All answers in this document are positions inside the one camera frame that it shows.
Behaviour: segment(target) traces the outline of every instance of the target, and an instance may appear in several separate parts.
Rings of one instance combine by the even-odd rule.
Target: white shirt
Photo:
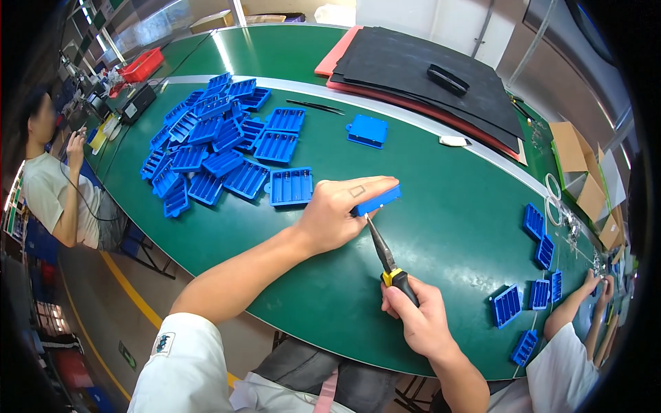
[[[64,211],[69,186],[69,167],[44,152],[25,162],[23,170],[23,192],[28,208],[49,233]],[[94,214],[101,203],[101,189],[80,175],[78,191],[85,197]],[[78,195],[77,242],[96,249],[98,246],[98,221],[92,216],[82,197]]]
[[[487,412],[574,412],[599,379],[599,372],[569,322],[525,368],[519,379],[494,393]]]
[[[204,317],[177,313],[163,320],[137,379],[129,412],[312,413],[317,396],[248,373],[229,397],[223,342]],[[332,413],[353,413],[333,402]]]

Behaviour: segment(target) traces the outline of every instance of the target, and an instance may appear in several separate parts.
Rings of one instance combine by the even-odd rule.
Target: tweezers
[[[301,102],[299,100],[287,99],[288,103],[299,104],[301,106],[307,106],[308,108],[324,110],[325,112],[334,113],[336,115],[344,116],[344,111],[342,109],[333,108],[332,106],[326,106],[325,104],[310,103],[310,102]]]

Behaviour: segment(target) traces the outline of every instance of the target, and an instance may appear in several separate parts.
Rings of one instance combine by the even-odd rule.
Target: person
[[[68,165],[44,146],[55,132],[56,113],[48,90],[37,86],[20,112],[19,133],[25,145],[23,194],[28,208],[59,242],[83,243],[113,250],[122,241],[128,218],[112,198],[81,175],[86,128],[75,131],[67,144]]]
[[[581,343],[572,320],[580,304],[603,282],[592,324]],[[613,298],[613,276],[603,280],[590,268],[583,285],[571,293],[544,323],[548,344],[525,368],[527,377],[494,393],[489,412],[574,412],[599,379],[592,362],[606,306]]]
[[[291,227],[191,281],[163,320],[128,410],[382,411],[394,398],[395,373],[292,338],[243,381],[235,381],[228,397],[223,344],[215,324],[243,312],[264,288],[300,262],[340,248],[358,236],[367,221],[352,217],[350,210],[398,183],[389,176],[323,180]],[[452,338],[441,292],[414,277],[410,277],[410,286],[420,308],[396,287],[381,285],[381,309],[402,320],[406,342],[429,359],[452,410],[484,412],[488,386]]]

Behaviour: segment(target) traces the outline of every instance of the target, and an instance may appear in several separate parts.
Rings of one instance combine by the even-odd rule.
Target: hand
[[[381,310],[396,319],[402,319],[404,339],[414,352],[428,359],[438,360],[456,347],[447,328],[443,296],[438,288],[425,284],[410,274],[408,283],[420,301],[420,308],[416,307],[399,288],[386,288],[381,283],[383,294]]]
[[[597,309],[604,310],[606,305],[610,303],[615,293],[615,278],[613,276],[606,276],[603,279],[602,294],[597,299]]]
[[[83,167],[83,145],[85,144],[86,127],[80,128],[71,134],[67,144],[67,158],[69,159],[69,170],[80,172]]]
[[[310,256],[340,248],[355,238],[367,224],[364,217],[352,217],[354,206],[381,195],[399,181],[392,176],[371,176],[352,180],[322,180],[312,200],[293,228],[304,238]],[[369,214],[373,217],[376,211]]]

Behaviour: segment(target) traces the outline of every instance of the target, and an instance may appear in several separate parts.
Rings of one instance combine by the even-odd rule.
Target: black machine
[[[118,112],[121,115],[120,121],[125,125],[134,124],[155,99],[154,89],[148,83],[142,84],[133,96],[118,106]]]

